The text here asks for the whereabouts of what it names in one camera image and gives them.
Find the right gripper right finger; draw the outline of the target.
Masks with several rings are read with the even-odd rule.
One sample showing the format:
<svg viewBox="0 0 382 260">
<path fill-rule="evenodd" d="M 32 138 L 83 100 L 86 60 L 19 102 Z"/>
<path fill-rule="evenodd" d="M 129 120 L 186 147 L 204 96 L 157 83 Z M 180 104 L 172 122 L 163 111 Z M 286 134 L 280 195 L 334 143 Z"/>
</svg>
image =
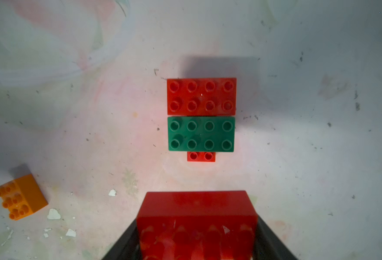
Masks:
<svg viewBox="0 0 382 260">
<path fill-rule="evenodd" d="M 257 219 L 253 260 L 297 260 L 260 216 Z"/>
</svg>

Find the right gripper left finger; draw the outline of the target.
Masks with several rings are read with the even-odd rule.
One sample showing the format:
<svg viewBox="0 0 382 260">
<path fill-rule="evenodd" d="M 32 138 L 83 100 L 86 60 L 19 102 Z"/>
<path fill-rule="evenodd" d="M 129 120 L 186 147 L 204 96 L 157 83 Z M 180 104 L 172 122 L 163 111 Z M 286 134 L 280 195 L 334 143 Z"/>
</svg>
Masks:
<svg viewBox="0 0 382 260">
<path fill-rule="evenodd" d="M 140 236 L 133 220 L 102 260 L 141 260 Z"/>
</svg>

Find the red lego brick front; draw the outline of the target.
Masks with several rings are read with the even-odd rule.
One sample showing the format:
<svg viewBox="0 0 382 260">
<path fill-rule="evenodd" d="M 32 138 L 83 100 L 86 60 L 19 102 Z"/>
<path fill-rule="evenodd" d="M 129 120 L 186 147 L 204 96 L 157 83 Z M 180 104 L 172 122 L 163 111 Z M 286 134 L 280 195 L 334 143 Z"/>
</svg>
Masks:
<svg viewBox="0 0 382 260">
<path fill-rule="evenodd" d="M 250 260 L 257 214 L 245 191 L 148 192 L 136 224 L 144 260 Z"/>
</svg>

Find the red lego brick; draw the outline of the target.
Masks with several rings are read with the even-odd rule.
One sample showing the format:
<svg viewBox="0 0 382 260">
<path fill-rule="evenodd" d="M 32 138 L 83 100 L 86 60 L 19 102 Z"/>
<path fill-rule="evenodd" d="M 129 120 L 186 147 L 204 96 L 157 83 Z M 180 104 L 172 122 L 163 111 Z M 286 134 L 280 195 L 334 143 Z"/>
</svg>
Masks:
<svg viewBox="0 0 382 260">
<path fill-rule="evenodd" d="M 245 191 L 148 192 L 136 224 L 144 260 L 250 260 L 257 214 Z"/>
<path fill-rule="evenodd" d="M 236 78 L 167 79 L 168 115 L 234 116 L 236 99 Z"/>
<path fill-rule="evenodd" d="M 215 162 L 215 152 L 187 152 L 188 162 Z"/>
</svg>

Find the orange lego brick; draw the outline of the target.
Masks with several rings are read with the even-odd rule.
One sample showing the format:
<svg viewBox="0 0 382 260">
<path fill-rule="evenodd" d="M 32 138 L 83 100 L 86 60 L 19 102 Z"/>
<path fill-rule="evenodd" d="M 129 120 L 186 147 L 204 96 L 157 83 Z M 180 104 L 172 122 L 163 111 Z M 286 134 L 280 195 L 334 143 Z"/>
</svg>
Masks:
<svg viewBox="0 0 382 260">
<path fill-rule="evenodd" d="M 28 217 L 48 205 L 33 174 L 0 185 L 2 207 L 7 209 L 9 218 L 18 221 Z"/>
</svg>

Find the green long lego brick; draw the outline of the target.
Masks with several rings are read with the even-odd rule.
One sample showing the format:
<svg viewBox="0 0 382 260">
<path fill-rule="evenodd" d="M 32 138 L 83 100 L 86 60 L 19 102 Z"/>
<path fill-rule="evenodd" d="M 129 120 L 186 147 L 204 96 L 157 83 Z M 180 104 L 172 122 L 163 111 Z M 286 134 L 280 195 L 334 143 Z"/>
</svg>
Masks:
<svg viewBox="0 0 382 260">
<path fill-rule="evenodd" d="M 233 152 L 235 117 L 168 117 L 168 149 Z"/>
</svg>

